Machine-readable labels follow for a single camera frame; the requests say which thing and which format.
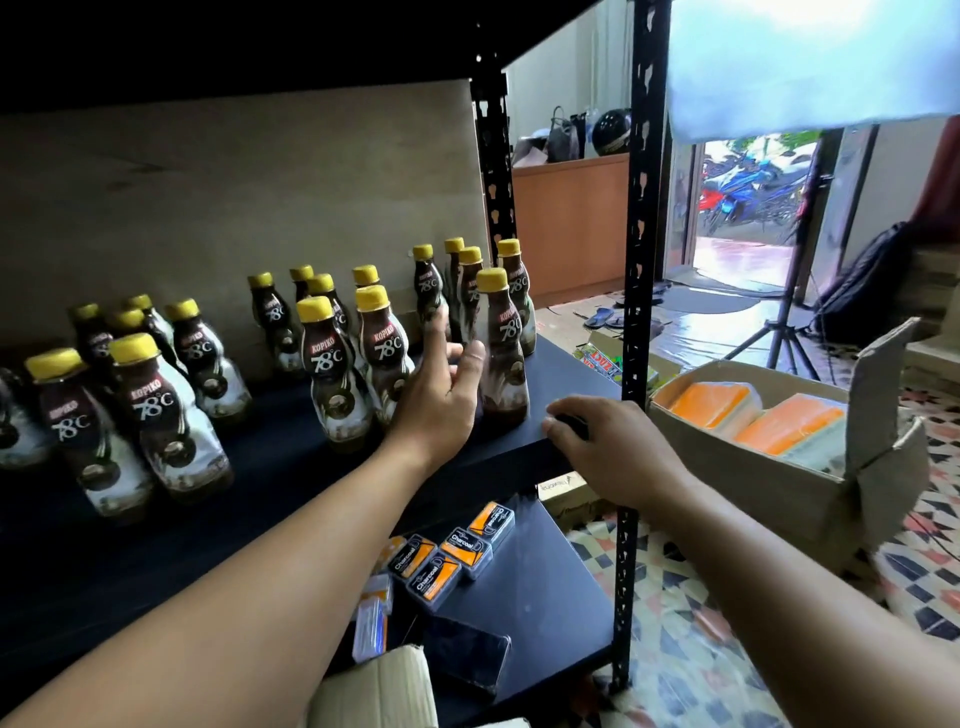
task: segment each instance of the wooden panel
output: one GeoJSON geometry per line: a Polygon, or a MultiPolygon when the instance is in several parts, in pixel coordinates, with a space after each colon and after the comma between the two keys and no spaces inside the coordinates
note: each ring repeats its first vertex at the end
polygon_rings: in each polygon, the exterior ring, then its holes
{"type": "Polygon", "coordinates": [[[622,287],[628,162],[616,155],[514,170],[516,231],[537,305],[622,287]]]}

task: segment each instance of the kopiko 78°c bottle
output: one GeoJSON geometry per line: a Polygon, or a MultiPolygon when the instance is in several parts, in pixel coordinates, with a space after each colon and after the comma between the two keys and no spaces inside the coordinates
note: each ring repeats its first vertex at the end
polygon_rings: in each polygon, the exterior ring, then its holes
{"type": "Polygon", "coordinates": [[[363,447],[373,421],[367,384],[353,368],[353,346],[337,326],[326,296],[297,302],[303,324],[300,355],[310,374],[310,397],[330,447],[351,452],[363,447]]]}

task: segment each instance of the cardboard box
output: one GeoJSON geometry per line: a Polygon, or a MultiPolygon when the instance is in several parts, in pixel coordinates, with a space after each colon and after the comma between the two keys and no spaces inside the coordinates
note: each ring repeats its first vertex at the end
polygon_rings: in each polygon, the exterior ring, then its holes
{"type": "Polygon", "coordinates": [[[903,353],[916,319],[863,350],[850,392],[736,361],[713,361],[662,386],[649,414],[690,471],[832,570],[902,528],[928,484],[924,422],[899,407],[903,353]],[[690,425],[667,407],[697,381],[744,381],[769,408],[798,392],[848,403],[843,477],[785,463],[690,425]]]}

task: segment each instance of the left hand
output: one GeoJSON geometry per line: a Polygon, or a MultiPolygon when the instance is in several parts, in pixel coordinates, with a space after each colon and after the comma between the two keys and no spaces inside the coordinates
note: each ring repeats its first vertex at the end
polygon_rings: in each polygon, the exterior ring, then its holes
{"type": "Polygon", "coordinates": [[[423,335],[423,360],[403,390],[383,449],[413,457],[424,479],[456,455],[473,430],[486,351],[480,341],[448,344],[441,307],[423,335]],[[459,356],[459,364],[449,359],[459,356]]]}

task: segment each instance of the plastic bottle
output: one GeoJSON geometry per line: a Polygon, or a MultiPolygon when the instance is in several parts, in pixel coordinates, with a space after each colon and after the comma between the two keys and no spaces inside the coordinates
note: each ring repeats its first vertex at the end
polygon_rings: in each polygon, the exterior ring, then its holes
{"type": "Polygon", "coordinates": [[[39,388],[40,415],[93,507],[115,522],[141,520],[153,479],[90,386],[80,353],[53,349],[24,363],[39,388]]]}
{"type": "Polygon", "coordinates": [[[370,365],[365,377],[379,422],[387,426],[407,379],[414,371],[406,334],[390,309],[387,289],[371,285],[357,290],[360,348],[370,365]]]}
{"type": "Polygon", "coordinates": [[[530,394],[520,349],[520,314],[510,298],[507,272],[488,268],[476,277],[477,290],[486,296],[477,322],[477,338],[487,346],[480,377],[480,400],[485,425],[509,429],[530,413],[530,394]]]}
{"type": "Polygon", "coordinates": [[[290,280],[294,282],[296,293],[294,294],[294,303],[302,301],[309,296],[307,282],[313,278],[313,266],[301,265],[299,268],[290,269],[290,280]]]}
{"type": "Polygon", "coordinates": [[[444,298],[450,310],[450,341],[463,342],[460,331],[460,299],[457,295],[457,277],[460,275],[460,252],[464,249],[462,237],[449,237],[444,241],[447,259],[444,266],[444,298]]]}
{"type": "Polygon", "coordinates": [[[215,425],[235,425],[247,418],[252,404],[236,364],[224,355],[220,337],[200,316],[193,299],[166,307],[174,323],[177,357],[190,373],[197,404],[215,425]]]}
{"type": "Polygon", "coordinates": [[[120,311],[120,313],[114,315],[113,331],[117,338],[130,336],[132,333],[149,333],[154,337],[156,347],[160,349],[160,354],[162,354],[166,362],[189,380],[190,373],[187,372],[183,362],[177,358],[173,344],[167,341],[167,338],[158,328],[151,326],[150,319],[147,318],[141,309],[131,308],[130,310],[120,311]]]}
{"type": "Polygon", "coordinates": [[[112,393],[116,389],[113,360],[110,358],[110,333],[107,320],[96,303],[76,305],[68,310],[77,332],[77,351],[100,384],[112,393]]]}
{"type": "Polygon", "coordinates": [[[143,315],[147,319],[147,326],[144,330],[154,335],[156,345],[160,347],[160,352],[166,358],[166,353],[163,352],[163,347],[160,346],[156,334],[159,333],[162,338],[166,339],[167,345],[172,350],[174,348],[174,328],[169,321],[160,316],[150,296],[145,293],[141,293],[139,296],[130,296],[128,299],[124,299],[120,307],[125,311],[131,308],[139,308],[143,311],[143,315]]]}
{"type": "Polygon", "coordinates": [[[303,324],[300,355],[310,374],[310,397],[330,446],[340,452],[363,447],[373,422],[367,384],[354,369],[353,346],[336,323],[326,296],[297,302],[303,324]]]}
{"type": "Polygon", "coordinates": [[[267,335],[267,348],[274,360],[274,370],[282,376],[303,376],[300,361],[300,333],[294,331],[290,308],[274,288],[271,273],[247,276],[253,297],[253,318],[267,335]]]}
{"type": "Polygon", "coordinates": [[[500,265],[507,272],[510,284],[510,298],[520,314],[523,329],[520,331],[520,348],[524,356],[529,356],[537,346],[537,317],[534,314],[534,302],[530,298],[530,277],[527,267],[520,258],[520,241],[516,238],[500,240],[496,244],[500,256],[500,265]]]}
{"type": "Polygon", "coordinates": [[[53,454],[54,441],[38,421],[31,394],[19,376],[0,367],[0,470],[26,470],[53,454]]]}
{"type": "Polygon", "coordinates": [[[460,327],[463,343],[476,338],[477,317],[480,313],[480,292],[477,290],[477,274],[483,270],[483,257],[476,246],[460,252],[460,274],[457,281],[457,304],[460,309],[460,327]]]}
{"type": "MultiPolygon", "coordinates": [[[[444,297],[444,279],[433,260],[432,245],[415,245],[414,260],[414,291],[417,293],[417,318],[420,319],[420,330],[426,332],[434,315],[442,305],[446,304],[444,297]]],[[[446,328],[446,338],[450,338],[450,327],[446,328]]]]}
{"type": "Polygon", "coordinates": [[[181,502],[196,502],[233,482],[233,469],[190,382],[160,356],[154,337],[114,339],[110,355],[120,397],[131,409],[140,447],[156,477],[181,502]]]}

